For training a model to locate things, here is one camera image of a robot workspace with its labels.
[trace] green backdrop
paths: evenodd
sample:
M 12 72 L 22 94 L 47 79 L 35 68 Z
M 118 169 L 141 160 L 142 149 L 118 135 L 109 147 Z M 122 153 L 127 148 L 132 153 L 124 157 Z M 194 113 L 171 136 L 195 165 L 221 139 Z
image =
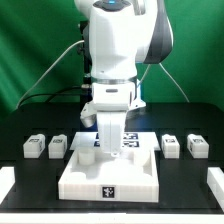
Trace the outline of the green backdrop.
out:
M 165 0 L 174 48 L 163 62 L 191 102 L 224 110 L 224 0 Z M 0 1 L 0 119 L 72 43 L 80 40 L 85 18 L 73 0 Z M 141 77 L 146 65 L 138 65 Z M 32 92 L 55 92 L 80 85 L 82 57 L 72 50 Z M 158 65 L 145 80 L 147 102 L 184 102 Z

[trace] cable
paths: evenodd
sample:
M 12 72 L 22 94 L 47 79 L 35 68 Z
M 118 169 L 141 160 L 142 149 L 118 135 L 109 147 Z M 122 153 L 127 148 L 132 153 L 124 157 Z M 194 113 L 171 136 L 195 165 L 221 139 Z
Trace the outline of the cable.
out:
M 46 101 L 45 103 L 49 103 L 53 98 L 55 98 L 58 94 L 60 93 L 64 93 L 64 92 L 67 92 L 67 91 L 70 91 L 70 90 L 74 90 L 74 89 L 79 89 L 81 90 L 82 88 L 80 86 L 72 86 L 72 87 L 67 87 L 67 88 L 64 88 L 64 89 L 61 89 L 59 91 L 57 91 L 56 93 L 52 94 Z
M 30 95 L 28 97 L 25 97 L 23 100 L 21 100 L 20 104 L 18 105 L 18 108 L 21 107 L 21 105 L 31 99 L 31 98 L 34 98 L 34 97 L 39 97 L 39 96 L 81 96 L 83 94 L 79 93 L 79 94 L 74 94 L 74 93 L 39 93 L 39 94 L 33 94 L 33 95 Z
M 188 103 L 190 103 L 190 100 L 188 99 L 187 95 L 185 94 L 185 92 L 181 89 L 181 87 L 178 85 L 178 83 L 174 80 L 174 78 L 169 74 L 169 72 L 163 67 L 163 65 L 161 63 L 159 63 L 160 67 L 162 68 L 162 70 L 167 74 L 167 76 L 174 82 L 174 84 L 177 86 L 177 88 L 180 90 L 180 92 L 183 94 L 184 98 L 186 99 L 186 101 Z
M 70 47 L 68 47 L 64 53 L 50 66 L 50 68 L 37 80 L 37 82 L 20 98 L 19 102 L 16 105 L 16 109 L 19 108 L 19 105 L 21 105 L 21 101 L 46 77 L 46 75 L 55 67 L 55 65 L 75 46 L 78 44 L 84 43 L 84 40 L 78 41 L 74 44 L 72 44 Z
M 145 80 L 146 76 L 148 75 L 149 69 L 151 68 L 151 65 L 149 64 L 145 70 L 144 75 L 142 76 L 141 80 L 139 81 L 137 88 L 142 84 L 142 82 Z

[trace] black table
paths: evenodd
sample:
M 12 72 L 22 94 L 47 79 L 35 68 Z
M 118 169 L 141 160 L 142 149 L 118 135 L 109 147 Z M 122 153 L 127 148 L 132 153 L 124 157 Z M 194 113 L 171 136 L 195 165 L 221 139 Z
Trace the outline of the black table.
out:
M 46 146 L 55 135 L 65 134 L 68 146 L 80 123 L 78 103 L 33 103 L 14 111 L 0 125 L 0 168 L 14 166 L 16 183 L 0 205 L 0 213 L 91 213 L 137 214 L 223 214 L 207 186 L 208 167 L 224 168 L 224 112 L 204 103 L 152 103 L 126 123 L 126 131 L 153 131 L 158 141 L 164 134 L 175 135 L 180 159 L 165 159 L 156 152 L 159 203 L 67 201 L 58 199 L 57 183 L 72 154 L 50 160 L 46 148 L 39 159 L 24 159 L 23 143 L 42 133 Z M 208 142 L 208 159 L 193 159 L 187 149 L 188 134 L 202 135 Z

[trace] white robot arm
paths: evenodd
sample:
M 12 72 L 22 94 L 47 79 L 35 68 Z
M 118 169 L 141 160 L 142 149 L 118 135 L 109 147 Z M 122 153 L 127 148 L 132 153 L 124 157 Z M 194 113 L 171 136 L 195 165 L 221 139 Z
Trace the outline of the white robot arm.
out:
M 167 57 L 173 36 L 164 0 L 75 0 L 89 19 L 85 44 L 92 61 L 93 100 L 81 120 L 97 126 L 103 152 L 122 148 L 126 114 L 139 107 L 136 63 L 155 64 Z

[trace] white box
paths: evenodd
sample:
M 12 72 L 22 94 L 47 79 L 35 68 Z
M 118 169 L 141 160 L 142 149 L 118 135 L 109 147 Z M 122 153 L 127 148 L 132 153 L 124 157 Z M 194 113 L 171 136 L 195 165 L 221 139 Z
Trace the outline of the white box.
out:
M 224 174 L 219 167 L 209 167 L 207 183 L 224 212 Z
M 180 144 L 174 135 L 163 135 L 161 147 L 166 159 L 179 159 Z
M 39 158 L 45 149 L 45 136 L 42 134 L 31 135 L 23 144 L 24 158 Z
M 159 202 L 156 135 L 136 134 L 138 138 L 125 139 L 120 155 L 112 157 L 101 151 L 97 133 L 77 132 L 71 146 L 75 150 L 58 182 L 59 199 Z
M 201 135 L 188 135 L 187 148 L 195 159 L 208 158 L 209 145 Z
M 54 136 L 48 145 L 50 159 L 63 159 L 67 150 L 67 136 Z
M 9 193 L 14 183 L 14 167 L 2 167 L 2 169 L 0 169 L 0 204 Z

